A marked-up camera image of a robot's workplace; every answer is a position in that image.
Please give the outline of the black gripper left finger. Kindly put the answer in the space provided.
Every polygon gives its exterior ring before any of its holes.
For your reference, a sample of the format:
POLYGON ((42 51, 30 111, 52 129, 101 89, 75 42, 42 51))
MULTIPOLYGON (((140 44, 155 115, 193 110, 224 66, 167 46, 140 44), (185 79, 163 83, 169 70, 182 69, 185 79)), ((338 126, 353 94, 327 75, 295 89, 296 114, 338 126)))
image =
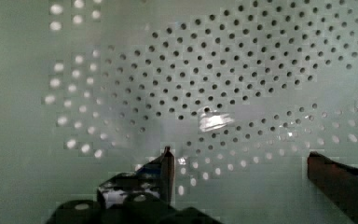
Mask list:
POLYGON ((160 156, 131 173, 120 173, 104 181, 97 188, 97 201, 102 208, 123 204, 134 193, 150 193, 169 203, 172 199, 174 156, 166 146, 160 156))

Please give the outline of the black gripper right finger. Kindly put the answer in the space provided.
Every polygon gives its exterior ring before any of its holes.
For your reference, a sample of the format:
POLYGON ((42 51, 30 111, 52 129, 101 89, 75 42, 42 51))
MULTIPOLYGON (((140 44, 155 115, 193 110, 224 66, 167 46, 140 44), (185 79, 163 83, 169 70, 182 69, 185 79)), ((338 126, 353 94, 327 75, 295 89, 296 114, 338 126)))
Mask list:
POLYGON ((347 217, 358 224, 358 168, 332 161, 312 151, 307 177, 347 217))

